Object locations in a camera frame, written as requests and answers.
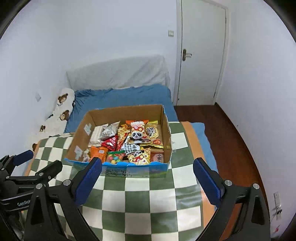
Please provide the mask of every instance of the blue bed sheet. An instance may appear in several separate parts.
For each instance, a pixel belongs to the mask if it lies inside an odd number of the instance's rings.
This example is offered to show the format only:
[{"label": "blue bed sheet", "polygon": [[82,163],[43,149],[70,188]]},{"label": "blue bed sheet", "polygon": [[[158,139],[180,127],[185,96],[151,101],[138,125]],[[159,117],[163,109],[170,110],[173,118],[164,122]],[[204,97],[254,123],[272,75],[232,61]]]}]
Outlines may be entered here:
[{"label": "blue bed sheet", "polygon": [[200,122],[196,122],[196,123],[191,123],[191,125],[198,137],[198,140],[199,140],[200,145],[202,147],[202,151],[204,153],[204,156],[205,156],[208,166],[212,170],[218,172],[215,157],[213,155],[213,152],[212,152],[210,143],[207,139],[207,136],[205,135],[205,124],[200,123]]},{"label": "blue bed sheet", "polygon": [[84,115],[90,110],[145,104],[162,104],[168,120],[178,121],[170,90],[160,84],[121,90],[82,90],[75,91],[75,106],[65,133],[75,132]]}]

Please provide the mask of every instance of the checkered blanket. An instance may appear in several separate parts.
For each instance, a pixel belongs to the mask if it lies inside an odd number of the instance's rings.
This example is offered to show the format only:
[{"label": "checkered blanket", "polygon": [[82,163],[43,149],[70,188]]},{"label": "checkered blanket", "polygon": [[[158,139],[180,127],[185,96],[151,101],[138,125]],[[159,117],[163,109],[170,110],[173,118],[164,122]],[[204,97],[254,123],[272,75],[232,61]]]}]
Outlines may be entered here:
[{"label": "checkered blanket", "polygon": [[[192,169],[194,160],[182,123],[170,123],[173,152],[165,178],[99,176],[80,210],[100,240],[195,240],[204,228],[202,189]],[[61,160],[62,171],[49,182],[59,185],[81,169],[63,160],[72,136],[41,140],[29,175]],[[61,206],[55,204],[69,239],[73,234]]]}]

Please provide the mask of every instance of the snack package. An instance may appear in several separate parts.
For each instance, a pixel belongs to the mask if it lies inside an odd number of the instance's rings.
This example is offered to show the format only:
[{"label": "snack package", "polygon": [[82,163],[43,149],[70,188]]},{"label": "snack package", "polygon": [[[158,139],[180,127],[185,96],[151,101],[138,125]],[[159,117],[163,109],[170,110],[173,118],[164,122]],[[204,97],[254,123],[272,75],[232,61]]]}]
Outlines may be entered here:
[{"label": "snack package", "polygon": [[115,122],[113,124],[110,124],[107,128],[105,128],[102,131],[102,133],[101,133],[101,135],[100,135],[99,138],[101,140],[106,140],[106,139],[108,139],[108,138],[110,138],[112,136],[115,136],[116,133],[117,133],[117,129],[118,129],[119,123],[120,123],[120,121],[119,122]]},{"label": "snack package", "polygon": [[119,161],[122,161],[124,156],[124,151],[110,151],[107,154],[107,161],[112,164],[117,164]]},{"label": "snack package", "polygon": [[128,154],[128,161],[136,165],[148,165],[150,163],[151,148]]},{"label": "snack package", "polygon": [[148,143],[150,139],[146,135],[145,125],[148,120],[127,120],[126,123],[131,126],[131,137],[128,144]]},{"label": "snack package", "polygon": [[91,158],[98,157],[101,159],[102,163],[106,161],[107,158],[108,148],[101,146],[101,147],[91,147]]},{"label": "snack package", "polygon": [[150,162],[158,161],[163,163],[163,149],[151,149]]},{"label": "snack package", "polygon": [[131,137],[131,133],[128,134],[125,142],[123,143],[123,145],[122,145],[122,147],[120,149],[120,150],[124,150],[124,152],[126,154],[130,154],[132,152],[140,150],[140,146],[138,146],[136,144],[128,144],[130,137]]},{"label": "snack package", "polygon": [[89,162],[90,161],[90,156],[89,156],[89,149],[86,149],[83,154],[82,154],[83,160],[82,162]]},{"label": "snack package", "polygon": [[157,120],[149,121],[145,126],[145,131],[150,139],[150,143],[141,143],[140,146],[163,148],[161,125],[158,124]]},{"label": "snack package", "polygon": [[131,131],[131,127],[128,124],[121,125],[117,130],[118,140],[116,150],[119,151]]},{"label": "snack package", "polygon": [[102,146],[107,147],[110,151],[115,151],[116,144],[117,144],[117,138],[118,138],[118,135],[110,137],[109,139],[102,142]]},{"label": "snack package", "polygon": [[96,126],[94,128],[93,133],[91,134],[91,138],[89,140],[89,147],[91,146],[101,146],[102,140],[100,139],[100,136],[102,132],[108,127],[108,123],[101,125],[101,126]]},{"label": "snack package", "polygon": [[152,138],[157,138],[159,136],[158,121],[154,120],[147,122],[145,125],[145,131],[150,140]]}]

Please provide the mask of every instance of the light switch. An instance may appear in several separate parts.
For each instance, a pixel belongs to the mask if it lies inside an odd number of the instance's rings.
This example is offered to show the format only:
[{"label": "light switch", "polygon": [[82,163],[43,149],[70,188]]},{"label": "light switch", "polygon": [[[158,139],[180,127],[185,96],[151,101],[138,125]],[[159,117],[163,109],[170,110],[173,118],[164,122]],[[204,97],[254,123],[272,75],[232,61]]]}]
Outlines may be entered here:
[{"label": "light switch", "polygon": [[174,37],[174,31],[173,30],[169,30],[168,31],[168,36],[169,37]]}]

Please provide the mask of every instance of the white wall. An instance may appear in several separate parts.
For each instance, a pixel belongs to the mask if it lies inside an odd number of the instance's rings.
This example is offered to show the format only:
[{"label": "white wall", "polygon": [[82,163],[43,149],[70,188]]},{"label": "white wall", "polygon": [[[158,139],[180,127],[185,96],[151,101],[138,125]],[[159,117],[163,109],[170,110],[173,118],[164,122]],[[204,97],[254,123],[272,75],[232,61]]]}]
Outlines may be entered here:
[{"label": "white wall", "polygon": [[[55,0],[61,9],[61,57],[69,68],[134,55],[165,57],[173,95],[175,0]],[[175,32],[168,37],[168,30]]]},{"label": "white wall", "polygon": [[[32,148],[29,136],[53,111],[61,88],[68,86],[56,61],[59,23],[53,16],[58,12],[50,1],[33,0],[0,40],[1,157]],[[36,92],[41,96],[38,103]]]},{"label": "white wall", "polygon": [[281,234],[296,212],[296,43],[263,0],[216,0],[229,8],[229,45],[217,102],[260,172],[270,215],[279,191]]},{"label": "white wall", "polygon": [[39,130],[60,90],[68,87],[67,69],[158,53],[166,59],[173,95],[176,35],[168,37],[168,30],[176,33],[172,0],[31,0],[0,40],[6,117],[0,120],[0,155],[31,147],[28,136]]}]

